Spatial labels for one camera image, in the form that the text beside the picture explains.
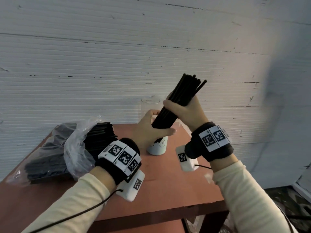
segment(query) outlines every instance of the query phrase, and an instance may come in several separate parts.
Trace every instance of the bundle of black straws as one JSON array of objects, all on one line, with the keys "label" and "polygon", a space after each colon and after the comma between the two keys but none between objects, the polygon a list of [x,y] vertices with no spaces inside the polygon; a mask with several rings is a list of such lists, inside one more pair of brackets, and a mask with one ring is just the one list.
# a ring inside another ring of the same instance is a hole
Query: bundle of black straws
[{"label": "bundle of black straws", "polygon": [[[204,80],[201,83],[201,80],[196,78],[196,75],[191,76],[183,74],[168,99],[181,106],[186,106],[206,82],[207,81]],[[163,107],[154,122],[152,123],[152,126],[159,129],[170,128],[176,121],[176,119],[177,116],[175,114]]]}]

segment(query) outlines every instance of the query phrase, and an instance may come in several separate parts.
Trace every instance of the hand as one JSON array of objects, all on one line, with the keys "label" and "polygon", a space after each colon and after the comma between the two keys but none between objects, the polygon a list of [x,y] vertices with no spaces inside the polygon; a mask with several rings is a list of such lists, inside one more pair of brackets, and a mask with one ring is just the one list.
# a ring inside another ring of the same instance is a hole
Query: hand
[{"label": "hand", "polygon": [[208,122],[208,118],[204,114],[200,102],[196,96],[192,98],[187,106],[181,106],[170,100],[163,101],[163,105],[169,111],[174,113],[185,125],[187,125],[192,132]]},{"label": "hand", "polygon": [[139,150],[147,149],[148,146],[154,143],[157,139],[171,136],[176,132],[173,128],[156,129],[152,127],[151,118],[159,112],[160,110],[149,110],[134,129],[132,137],[130,138],[136,143]]}]

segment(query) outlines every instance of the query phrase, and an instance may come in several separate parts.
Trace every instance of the white cup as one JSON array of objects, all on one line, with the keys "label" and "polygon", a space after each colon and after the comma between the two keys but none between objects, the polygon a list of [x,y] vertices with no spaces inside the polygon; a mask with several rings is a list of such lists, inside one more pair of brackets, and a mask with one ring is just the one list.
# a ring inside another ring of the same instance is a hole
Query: white cup
[{"label": "white cup", "polygon": [[149,146],[147,151],[149,154],[152,155],[161,155],[165,153],[166,145],[167,145],[167,136],[163,137],[160,142],[154,143],[153,145]]}]

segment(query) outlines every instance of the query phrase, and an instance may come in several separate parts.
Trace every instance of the table leg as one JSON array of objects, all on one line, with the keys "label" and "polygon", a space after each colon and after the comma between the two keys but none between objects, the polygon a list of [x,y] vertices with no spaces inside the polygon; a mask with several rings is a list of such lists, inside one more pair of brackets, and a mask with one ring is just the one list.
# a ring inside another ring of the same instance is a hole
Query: table leg
[{"label": "table leg", "polygon": [[214,212],[205,215],[200,233],[218,233],[224,224],[229,211]]}]

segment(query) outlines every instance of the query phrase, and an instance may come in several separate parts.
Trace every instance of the sleeve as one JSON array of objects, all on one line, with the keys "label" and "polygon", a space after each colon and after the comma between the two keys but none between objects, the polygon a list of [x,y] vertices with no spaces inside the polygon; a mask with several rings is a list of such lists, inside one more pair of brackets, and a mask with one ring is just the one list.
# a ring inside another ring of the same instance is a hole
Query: sleeve
[{"label": "sleeve", "polygon": [[281,210],[241,161],[214,173],[213,180],[220,187],[239,233],[291,232]]},{"label": "sleeve", "polygon": [[[77,214],[99,204],[110,195],[108,189],[92,174],[85,174],[78,182],[68,189],[63,196],[43,212],[22,233],[28,233],[50,223]],[[73,219],[59,223],[42,233],[86,233],[102,210],[103,205],[77,216]]]}]

